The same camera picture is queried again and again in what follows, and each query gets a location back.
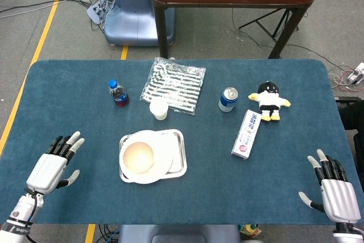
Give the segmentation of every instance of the table leg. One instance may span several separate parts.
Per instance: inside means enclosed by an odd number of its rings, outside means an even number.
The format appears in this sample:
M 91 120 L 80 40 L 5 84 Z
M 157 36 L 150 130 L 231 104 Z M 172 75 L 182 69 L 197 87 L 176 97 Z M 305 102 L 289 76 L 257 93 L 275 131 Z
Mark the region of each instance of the table leg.
M 305 15 L 309 6 L 305 6 L 303 8 L 292 9 L 292 15 L 284 28 L 282 34 L 279 36 L 277 43 L 275 44 L 271 54 L 269 55 L 269 59 L 278 59 L 284 46 L 287 44 L 289 38 L 293 34 L 294 30 L 300 23 L 302 17 Z
M 160 57 L 168 59 L 167 28 L 164 7 L 154 6 L 155 22 L 157 26 L 158 44 Z

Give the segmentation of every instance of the plastic bag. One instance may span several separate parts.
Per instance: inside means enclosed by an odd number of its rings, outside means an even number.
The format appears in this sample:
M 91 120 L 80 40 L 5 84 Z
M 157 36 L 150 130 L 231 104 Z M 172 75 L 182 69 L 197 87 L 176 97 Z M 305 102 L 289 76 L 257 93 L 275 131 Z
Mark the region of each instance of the plastic bag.
M 175 111 L 194 115 L 205 71 L 156 57 L 140 99 L 151 102 L 162 97 Z

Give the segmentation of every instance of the blue table mat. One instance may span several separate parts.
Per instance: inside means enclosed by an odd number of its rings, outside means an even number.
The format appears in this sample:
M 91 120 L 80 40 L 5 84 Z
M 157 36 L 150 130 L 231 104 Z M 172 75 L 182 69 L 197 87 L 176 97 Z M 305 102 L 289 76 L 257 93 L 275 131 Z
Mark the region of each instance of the blue table mat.
M 346 168 L 359 207 L 363 192 L 326 68 L 317 60 L 178 60 L 206 68 L 196 115 L 171 110 L 164 121 L 139 96 L 152 61 L 47 60 L 28 74 L 18 112 L 0 159 L 1 219 L 19 197 L 35 163 L 58 135 L 81 131 L 84 145 L 66 169 L 80 169 L 70 187 L 44 197 L 37 223 L 114 224 L 329 224 L 300 200 L 304 191 L 321 201 L 307 161 L 321 148 Z M 117 79 L 130 103 L 114 105 L 108 81 Z M 270 80 L 292 106 L 281 121 L 262 122 L 248 160 L 230 155 L 247 109 L 247 96 Z M 239 99 L 230 113 L 217 104 L 226 87 Z M 119 177 L 118 145 L 126 134 L 178 129 L 184 134 L 184 176 L 149 185 Z

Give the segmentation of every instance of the metal tray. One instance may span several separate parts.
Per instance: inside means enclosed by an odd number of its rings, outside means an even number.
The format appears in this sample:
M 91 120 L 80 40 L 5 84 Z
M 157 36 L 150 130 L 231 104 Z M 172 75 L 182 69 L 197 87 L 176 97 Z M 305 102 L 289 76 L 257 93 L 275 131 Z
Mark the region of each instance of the metal tray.
M 186 161 L 186 151 L 184 148 L 184 138 L 181 131 L 177 129 L 168 129 L 156 132 L 160 133 L 163 137 L 166 138 L 166 142 L 169 142 L 169 145 L 171 146 L 171 151 L 173 153 L 172 166 L 161 179 L 171 179 L 183 176 L 187 170 L 187 161 Z M 124 137 L 121 138 L 119 143 L 119 151 L 121 151 L 121 147 L 130 136 L 131 135 L 125 135 Z M 119 166 L 119 174 L 120 178 L 124 182 L 127 183 L 133 182 L 124 175 L 120 166 Z

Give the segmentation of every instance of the blue can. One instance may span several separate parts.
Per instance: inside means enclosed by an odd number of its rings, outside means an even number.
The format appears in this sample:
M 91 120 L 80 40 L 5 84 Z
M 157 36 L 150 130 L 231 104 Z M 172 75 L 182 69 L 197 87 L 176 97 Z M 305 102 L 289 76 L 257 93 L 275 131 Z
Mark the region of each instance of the blue can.
M 235 88 L 225 88 L 218 102 L 218 108 L 223 112 L 233 110 L 235 103 L 238 100 L 238 91 Z

